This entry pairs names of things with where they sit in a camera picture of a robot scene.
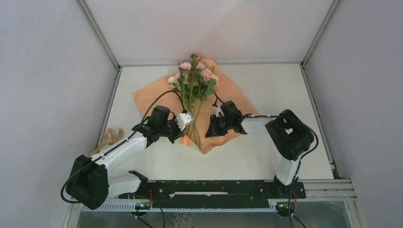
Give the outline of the pink fake rose stem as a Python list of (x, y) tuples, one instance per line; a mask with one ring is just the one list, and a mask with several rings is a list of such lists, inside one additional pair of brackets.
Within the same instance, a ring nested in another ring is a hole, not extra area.
[(194, 117), (190, 138), (201, 148), (201, 138), (196, 127), (197, 119), (200, 115), (203, 102), (216, 90), (218, 77), (214, 74), (214, 67), (202, 62), (202, 58), (196, 54), (191, 54), (191, 72), (188, 78), (190, 83), (189, 108)]

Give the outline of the brown wrapping paper sheet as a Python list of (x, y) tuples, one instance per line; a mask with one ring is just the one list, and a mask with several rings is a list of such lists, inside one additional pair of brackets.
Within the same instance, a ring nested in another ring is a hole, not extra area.
[(256, 108), (239, 87), (220, 69), (212, 58), (193, 55), (191, 62), (180, 62), (175, 73), (163, 76), (132, 93), (142, 114), (149, 107), (162, 105), (177, 112), (183, 107), (195, 119), (185, 132), (183, 144), (195, 145), (203, 154), (240, 136), (229, 129), (224, 136), (208, 137), (211, 117), (223, 110), (225, 102), (232, 101), (240, 114), (258, 114)]

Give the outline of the tan ribbon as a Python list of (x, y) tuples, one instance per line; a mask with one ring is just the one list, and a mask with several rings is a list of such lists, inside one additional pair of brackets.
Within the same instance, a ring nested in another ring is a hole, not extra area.
[(104, 147), (108, 145), (114, 145), (119, 140), (121, 140), (123, 136), (124, 136), (124, 130), (122, 128), (106, 129), (101, 143), (99, 143), (98, 146), (89, 153), (89, 156), (99, 153)]

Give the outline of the pink fake rose sprig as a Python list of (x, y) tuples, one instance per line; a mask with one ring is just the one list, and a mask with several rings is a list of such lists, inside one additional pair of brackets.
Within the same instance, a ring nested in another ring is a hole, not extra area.
[(172, 90), (180, 95), (186, 110), (191, 112), (194, 117), (194, 122), (191, 124), (190, 128), (186, 130), (186, 134), (194, 142), (198, 140), (195, 125), (197, 117), (196, 108), (198, 106), (202, 86), (201, 70), (197, 65), (198, 64), (194, 62), (180, 62), (178, 72), (168, 77), (167, 80)]

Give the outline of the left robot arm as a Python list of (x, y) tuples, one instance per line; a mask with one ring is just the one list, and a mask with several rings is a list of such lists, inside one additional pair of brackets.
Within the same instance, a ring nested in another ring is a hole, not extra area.
[[(147, 195), (149, 186), (136, 174), (112, 176), (112, 172), (129, 157), (143, 151), (161, 137), (174, 143), (184, 136), (193, 123), (193, 115), (183, 110), (169, 118), (170, 109), (157, 105), (150, 116), (132, 128), (128, 136), (92, 156), (80, 155), (73, 163), (69, 178), (61, 188), (61, 198), (68, 203), (81, 203), (89, 209), (99, 208), (108, 198), (131, 192), (137, 198)], [(75, 199), (68, 200), (64, 193)]]

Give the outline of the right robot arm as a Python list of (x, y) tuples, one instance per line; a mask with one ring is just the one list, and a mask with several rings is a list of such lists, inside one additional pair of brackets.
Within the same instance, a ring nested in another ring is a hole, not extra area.
[(318, 147), (318, 135), (291, 110), (278, 115), (242, 114), (232, 101), (216, 104), (210, 116), (207, 138), (225, 136), (229, 130), (240, 134), (267, 134), (282, 156), (274, 177), (275, 193), (282, 198), (294, 190), (301, 160)]

